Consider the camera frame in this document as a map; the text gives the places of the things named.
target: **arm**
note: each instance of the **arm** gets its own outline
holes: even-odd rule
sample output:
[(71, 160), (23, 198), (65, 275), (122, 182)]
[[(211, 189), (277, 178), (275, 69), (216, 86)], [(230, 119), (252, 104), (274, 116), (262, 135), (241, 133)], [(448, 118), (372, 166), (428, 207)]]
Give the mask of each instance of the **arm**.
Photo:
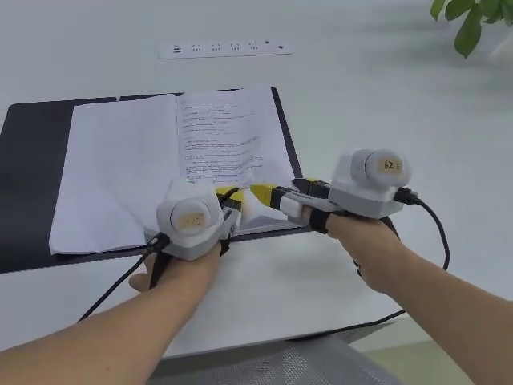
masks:
[(475, 383), (511, 383), (513, 303), (406, 253), (404, 273), (386, 293)]
[(332, 215), (326, 227), (366, 283), (402, 306), (475, 383), (511, 383), (512, 302), (422, 259), (380, 221)]
[[(143, 384), (207, 293), (220, 247), (194, 262), (173, 261), (146, 293), (80, 324), (0, 353), (0, 383)], [(147, 289), (148, 274), (131, 278)]]

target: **paper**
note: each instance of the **paper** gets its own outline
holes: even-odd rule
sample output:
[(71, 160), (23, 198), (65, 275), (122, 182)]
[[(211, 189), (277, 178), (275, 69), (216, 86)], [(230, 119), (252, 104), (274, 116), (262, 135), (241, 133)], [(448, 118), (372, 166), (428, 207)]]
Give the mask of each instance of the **paper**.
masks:
[(145, 244), (178, 177), (174, 95), (76, 107), (50, 233), (52, 253)]
[(178, 101), (180, 171), (188, 180), (239, 184), (262, 166), (256, 105), (244, 91), (183, 95)]
[[(240, 188), (290, 186), (293, 171), (270, 87), (184, 94), (177, 100), (177, 121), (182, 177)], [(244, 192), (241, 233), (286, 220)]]
[[(50, 234), (52, 253), (143, 245), (175, 178), (289, 185), (270, 87), (77, 107)], [(240, 233), (293, 227), (245, 192)]]

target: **black binder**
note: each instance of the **black binder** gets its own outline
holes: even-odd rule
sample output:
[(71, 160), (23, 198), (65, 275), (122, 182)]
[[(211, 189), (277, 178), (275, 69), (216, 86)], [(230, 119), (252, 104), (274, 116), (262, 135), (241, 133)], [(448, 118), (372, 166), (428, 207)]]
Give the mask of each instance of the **black binder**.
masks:
[[(276, 88), (272, 87), (272, 91), (290, 164), (294, 176), (301, 178), (301, 167), (280, 97)], [(152, 96), (156, 95), (123, 96), (120, 100)], [(89, 103), (116, 103), (116, 98), (10, 106), (0, 135), (0, 274), (139, 253), (138, 249), (89, 255), (50, 253), (48, 241), (63, 174), (73, 108)], [(277, 230), (236, 237), (235, 241), (304, 231), (308, 230)]]

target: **outlet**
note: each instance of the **outlet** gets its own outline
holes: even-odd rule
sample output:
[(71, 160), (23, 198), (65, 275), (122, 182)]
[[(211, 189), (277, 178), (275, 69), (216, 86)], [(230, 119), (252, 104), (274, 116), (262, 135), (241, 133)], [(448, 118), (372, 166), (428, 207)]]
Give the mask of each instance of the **outlet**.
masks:
[(292, 45), (283, 40), (232, 40), (163, 44), (160, 59), (194, 59), (230, 56), (291, 55)]

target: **white device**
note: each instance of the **white device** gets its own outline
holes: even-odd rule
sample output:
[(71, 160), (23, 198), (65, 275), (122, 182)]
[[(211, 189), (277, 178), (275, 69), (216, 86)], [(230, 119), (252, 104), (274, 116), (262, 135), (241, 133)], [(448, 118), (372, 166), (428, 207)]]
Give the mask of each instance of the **white device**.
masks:
[(382, 218), (400, 211), (398, 188), (410, 182), (403, 156), (390, 150), (360, 149), (340, 157), (329, 186), (329, 201), (351, 213)]
[[(240, 222), (240, 212), (222, 209), (213, 184), (174, 180), (164, 202), (157, 207), (159, 231), (171, 243), (163, 253), (192, 261), (226, 239)], [(145, 230), (147, 241), (156, 233)]]

